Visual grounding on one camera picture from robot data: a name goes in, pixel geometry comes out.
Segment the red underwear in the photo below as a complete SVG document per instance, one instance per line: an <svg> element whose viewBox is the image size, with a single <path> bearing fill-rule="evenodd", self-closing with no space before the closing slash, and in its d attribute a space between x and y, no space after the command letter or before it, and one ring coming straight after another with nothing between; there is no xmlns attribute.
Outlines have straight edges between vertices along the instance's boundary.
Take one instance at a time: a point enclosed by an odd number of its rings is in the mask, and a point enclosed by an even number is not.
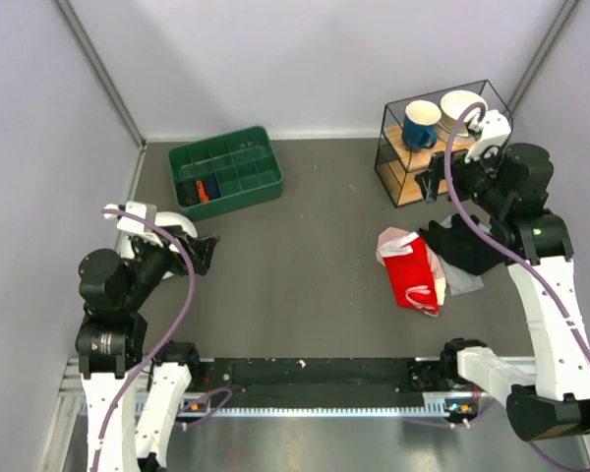
<svg viewBox="0 0 590 472"><path fill-rule="evenodd" d="M416 232L394 236L378 247L397 305L436 317L439 299L427 245Z"/></svg>

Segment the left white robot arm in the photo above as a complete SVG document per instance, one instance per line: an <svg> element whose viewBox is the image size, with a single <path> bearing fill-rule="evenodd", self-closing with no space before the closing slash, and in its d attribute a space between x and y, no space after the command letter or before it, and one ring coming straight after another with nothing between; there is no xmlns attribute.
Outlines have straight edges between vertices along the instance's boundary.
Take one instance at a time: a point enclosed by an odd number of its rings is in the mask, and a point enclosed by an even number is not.
<svg viewBox="0 0 590 472"><path fill-rule="evenodd" d="M191 342L167 342L150 362L143 410L135 404L131 374L139 374L148 324L139 310L166 274L189 268L171 246L137 236L135 254L89 253L79 265L85 316L75 347L88 403L88 469L163 471L177 411L186 390L207 385L207 365Z"/></svg>

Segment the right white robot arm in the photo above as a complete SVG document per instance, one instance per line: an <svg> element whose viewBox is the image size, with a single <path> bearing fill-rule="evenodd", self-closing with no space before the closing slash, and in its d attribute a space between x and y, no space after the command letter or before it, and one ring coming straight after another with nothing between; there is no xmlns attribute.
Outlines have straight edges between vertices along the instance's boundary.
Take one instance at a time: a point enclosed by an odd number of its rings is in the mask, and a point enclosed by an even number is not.
<svg viewBox="0 0 590 472"><path fill-rule="evenodd" d="M590 349L574 288L573 248L564 221L545 207L554 174L549 153L532 144L433 154L416 180L425 201L445 181L455 204L484 210L483 242L501 253L522 301L536 371L528 375L485 343L455 338L439 374L453 389L472 383L501 404L525 442L590 435Z"/></svg>

